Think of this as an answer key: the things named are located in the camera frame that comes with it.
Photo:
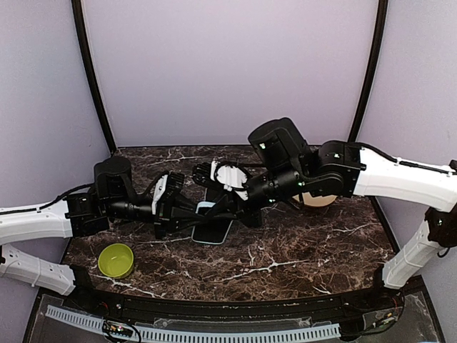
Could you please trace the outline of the light blue phone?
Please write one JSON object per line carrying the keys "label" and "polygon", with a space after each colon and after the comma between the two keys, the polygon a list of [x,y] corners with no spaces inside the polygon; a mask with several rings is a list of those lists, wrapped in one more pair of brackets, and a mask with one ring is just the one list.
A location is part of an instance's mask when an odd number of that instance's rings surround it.
{"label": "light blue phone", "polygon": [[207,223],[197,224],[192,229],[191,239],[200,244],[223,244],[232,222],[230,219],[216,219]]}

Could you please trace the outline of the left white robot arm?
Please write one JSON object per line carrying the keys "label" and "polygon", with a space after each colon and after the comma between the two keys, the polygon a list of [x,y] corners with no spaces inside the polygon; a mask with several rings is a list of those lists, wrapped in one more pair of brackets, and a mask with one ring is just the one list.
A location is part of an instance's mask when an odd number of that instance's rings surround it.
{"label": "left white robot arm", "polygon": [[101,305],[86,268],[54,264],[12,247],[40,238],[90,237],[116,219],[151,224],[156,239],[199,224],[232,221],[227,209],[200,212],[181,194],[185,176],[164,171],[142,193],[133,187],[131,162],[113,156],[94,166],[94,182],[64,192],[48,204],[1,211],[1,275],[70,296],[86,312]]}

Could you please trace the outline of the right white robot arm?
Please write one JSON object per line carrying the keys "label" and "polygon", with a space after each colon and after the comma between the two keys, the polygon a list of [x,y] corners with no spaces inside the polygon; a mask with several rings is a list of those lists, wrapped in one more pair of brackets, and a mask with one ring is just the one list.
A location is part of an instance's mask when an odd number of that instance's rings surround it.
{"label": "right white robot arm", "polygon": [[456,168],[393,157],[362,143],[331,140],[311,150],[287,117],[268,121],[248,136],[265,172],[251,177],[233,162],[213,161],[194,171],[205,187],[224,197],[208,212],[231,212],[243,219],[274,202],[299,194],[312,197],[388,197],[424,204],[415,235],[381,268],[381,279],[364,297],[379,310],[434,255],[456,245]]}

